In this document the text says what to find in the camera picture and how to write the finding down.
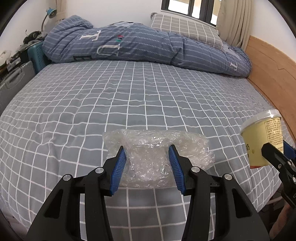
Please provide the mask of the right hand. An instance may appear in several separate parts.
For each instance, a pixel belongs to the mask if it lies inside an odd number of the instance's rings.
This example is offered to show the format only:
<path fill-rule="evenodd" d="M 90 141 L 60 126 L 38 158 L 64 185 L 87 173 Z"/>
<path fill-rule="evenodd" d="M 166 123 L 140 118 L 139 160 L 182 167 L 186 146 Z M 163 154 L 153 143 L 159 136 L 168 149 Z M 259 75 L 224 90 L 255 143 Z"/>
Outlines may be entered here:
<path fill-rule="evenodd" d="M 282 211 L 280 212 L 276 222 L 273 224 L 269 236 L 273 240 L 283 229 L 285 224 L 288 222 L 290 217 L 292 216 L 293 208 L 286 202 Z"/>

